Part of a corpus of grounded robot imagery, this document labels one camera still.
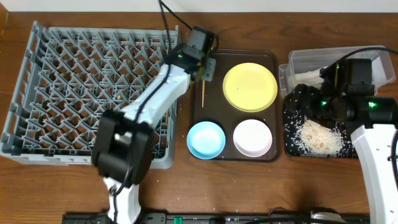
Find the pile of shredded material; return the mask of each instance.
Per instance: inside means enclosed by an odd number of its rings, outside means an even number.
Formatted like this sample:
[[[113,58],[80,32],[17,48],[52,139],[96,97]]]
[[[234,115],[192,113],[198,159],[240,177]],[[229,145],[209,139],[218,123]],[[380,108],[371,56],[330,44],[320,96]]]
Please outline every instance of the pile of shredded material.
[[[344,146],[341,133],[335,129],[328,129],[319,124],[305,120],[303,124],[296,124],[297,132],[292,138],[294,144],[310,155],[336,155]]]

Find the robotic arm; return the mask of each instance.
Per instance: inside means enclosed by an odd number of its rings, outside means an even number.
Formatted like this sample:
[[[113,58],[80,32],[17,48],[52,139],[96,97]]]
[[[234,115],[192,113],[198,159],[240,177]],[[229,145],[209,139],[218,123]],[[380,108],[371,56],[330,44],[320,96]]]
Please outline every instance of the robotic arm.
[[[215,34],[194,27],[189,42],[169,52],[156,79],[132,104],[102,115],[91,160],[109,189],[108,218],[113,223],[137,220],[141,211],[139,183],[152,160],[150,136],[158,120],[191,83],[211,81],[216,62],[209,55],[217,48],[213,49],[215,40]]]
[[[391,156],[398,137],[396,101],[373,96],[370,59],[339,61],[321,77],[320,90],[299,84],[285,98],[285,107],[328,128],[344,122],[361,163],[371,223],[398,223],[396,158]]]

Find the yellow plate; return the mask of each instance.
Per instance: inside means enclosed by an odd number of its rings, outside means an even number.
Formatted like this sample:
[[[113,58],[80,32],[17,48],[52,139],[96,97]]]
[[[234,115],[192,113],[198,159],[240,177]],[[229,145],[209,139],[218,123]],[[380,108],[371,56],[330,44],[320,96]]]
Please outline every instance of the yellow plate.
[[[269,107],[276,98],[278,87],[275,77],[256,63],[242,63],[225,75],[223,91],[235,108],[258,112]]]

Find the brown tray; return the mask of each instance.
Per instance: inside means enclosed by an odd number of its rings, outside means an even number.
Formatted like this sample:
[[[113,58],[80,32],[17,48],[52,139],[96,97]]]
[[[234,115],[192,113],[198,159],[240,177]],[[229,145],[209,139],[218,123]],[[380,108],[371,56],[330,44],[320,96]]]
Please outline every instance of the brown tray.
[[[236,109],[226,100],[223,93],[224,76],[235,65],[245,62],[258,63],[268,68],[274,74],[279,86],[279,79],[276,77],[278,66],[275,55],[264,50],[219,50],[212,57],[216,59],[216,70],[213,80],[205,83],[205,104],[203,108],[201,107],[202,82],[198,82],[195,87],[193,124],[201,121],[212,121],[224,130],[226,135],[224,150],[213,160],[270,162],[277,159],[281,152],[281,144],[278,142],[281,141],[282,136],[282,121],[280,118],[282,108],[279,104],[279,91],[270,107],[256,113],[247,113]],[[246,119],[258,119],[266,123],[271,130],[272,145],[263,156],[248,157],[235,148],[233,142],[234,129]]]

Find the plastic bin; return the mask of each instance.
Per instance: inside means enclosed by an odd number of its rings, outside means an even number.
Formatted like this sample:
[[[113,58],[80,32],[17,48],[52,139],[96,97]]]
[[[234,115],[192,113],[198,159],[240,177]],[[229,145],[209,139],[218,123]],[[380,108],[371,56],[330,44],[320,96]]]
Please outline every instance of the plastic bin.
[[[178,26],[170,44],[178,44]],[[164,30],[51,27],[34,22],[0,140],[23,164],[91,164],[99,119],[151,84],[167,54]],[[174,163],[177,102],[155,127],[150,168]]]
[[[329,49],[294,50],[289,54],[289,64],[279,66],[279,85],[284,98],[297,84],[303,83],[297,80],[297,75],[304,72],[311,72],[322,67],[329,66],[342,56],[364,47],[383,47],[383,46],[361,46],[361,47],[337,47]],[[394,67],[388,52],[381,50],[370,50],[356,53],[349,58],[370,58],[372,62],[372,84],[377,89],[386,83],[396,80]],[[307,82],[308,85],[320,88],[319,82]]]

